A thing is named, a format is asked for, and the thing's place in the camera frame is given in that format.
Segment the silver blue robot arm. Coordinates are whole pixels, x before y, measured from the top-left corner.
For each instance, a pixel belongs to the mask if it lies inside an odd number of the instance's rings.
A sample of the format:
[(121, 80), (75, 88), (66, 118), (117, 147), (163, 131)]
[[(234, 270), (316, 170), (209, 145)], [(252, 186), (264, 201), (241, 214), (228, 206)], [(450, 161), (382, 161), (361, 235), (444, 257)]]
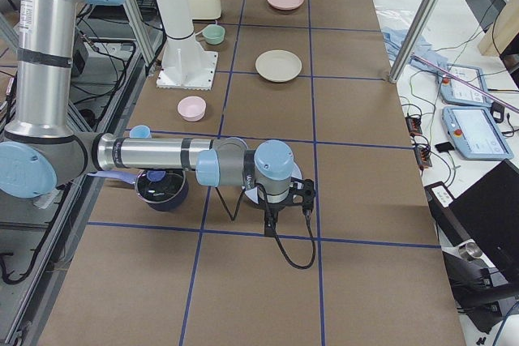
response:
[(281, 141), (250, 149), (237, 138), (132, 139), (67, 125), (76, 8), (98, 1), (21, 0), (15, 117), (1, 144), (2, 191), (30, 199), (84, 174), (138, 169), (136, 192), (162, 205), (172, 197), (172, 172), (184, 170), (203, 186), (255, 190), (268, 237), (276, 235), (278, 212), (286, 207), (301, 207), (309, 217), (314, 183), (293, 176), (293, 153)]

